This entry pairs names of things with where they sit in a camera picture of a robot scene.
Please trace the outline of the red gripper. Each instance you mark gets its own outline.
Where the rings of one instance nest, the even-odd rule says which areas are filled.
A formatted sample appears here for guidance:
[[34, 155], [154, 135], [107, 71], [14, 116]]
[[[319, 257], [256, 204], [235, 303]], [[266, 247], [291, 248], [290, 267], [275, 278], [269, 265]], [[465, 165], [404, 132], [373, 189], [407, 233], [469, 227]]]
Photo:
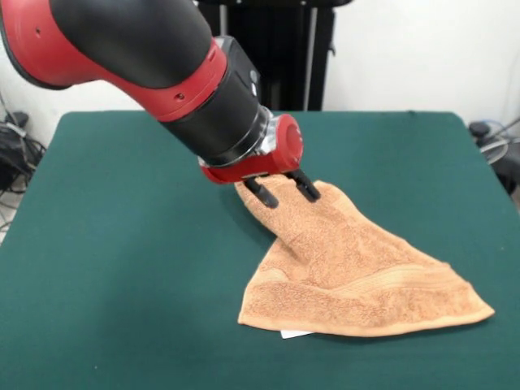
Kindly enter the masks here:
[[301, 170], [303, 136], [297, 121], [289, 114], [270, 119], [266, 135], [253, 153], [226, 167], [209, 167], [198, 159], [203, 174], [216, 184], [244, 181], [244, 186], [267, 208], [278, 207], [278, 199], [254, 177], [278, 175], [288, 172], [288, 178], [296, 183], [298, 191], [308, 202], [316, 202], [321, 193]]

